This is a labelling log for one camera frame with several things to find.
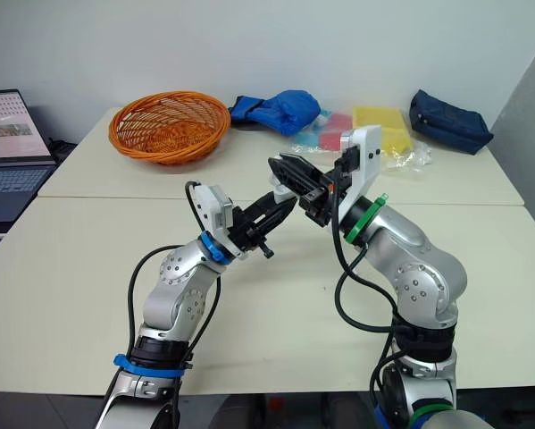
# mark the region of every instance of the orange wicker basket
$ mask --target orange wicker basket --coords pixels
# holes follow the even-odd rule
[[[209,155],[229,127],[230,112],[219,100],[198,92],[163,92],[120,110],[108,138],[131,158],[177,165]]]

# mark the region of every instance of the navy zipper pouch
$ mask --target navy zipper pouch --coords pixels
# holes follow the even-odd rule
[[[413,130],[472,155],[493,139],[480,114],[449,105],[421,89],[410,104],[410,123]]]

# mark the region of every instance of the table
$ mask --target table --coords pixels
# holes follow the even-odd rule
[[[468,273],[458,301],[458,387],[534,385],[535,223],[525,208],[392,206]],[[113,356],[127,345],[134,265],[152,248],[196,235],[186,201],[37,198],[0,245],[0,391],[104,394]],[[224,275],[182,394],[367,390],[384,337],[337,315],[330,235],[295,210],[268,244],[274,258],[255,252]],[[137,320],[160,261],[138,277]],[[385,284],[370,266],[361,271]],[[344,294],[354,317],[389,322],[378,294],[354,284]]]
[[[267,158],[289,152],[289,140],[271,131],[230,130],[207,158],[184,166],[147,164],[119,154],[108,140],[109,110],[39,191],[42,197],[184,198],[186,181],[221,184],[234,199],[254,200],[271,190]],[[522,206],[523,200],[487,148],[476,156],[432,146],[422,172],[383,172],[368,192],[390,203]]]

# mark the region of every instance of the yellow sponge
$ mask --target yellow sponge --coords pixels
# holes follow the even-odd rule
[[[414,145],[398,109],[356,105],[353,108],[353,127],[382,125],[382,150],[389,154],[402,154]]]

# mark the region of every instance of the laptop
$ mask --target laptop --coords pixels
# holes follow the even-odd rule
[[[0,232],[7,232],[55,164],[17,89],[0,90]]]

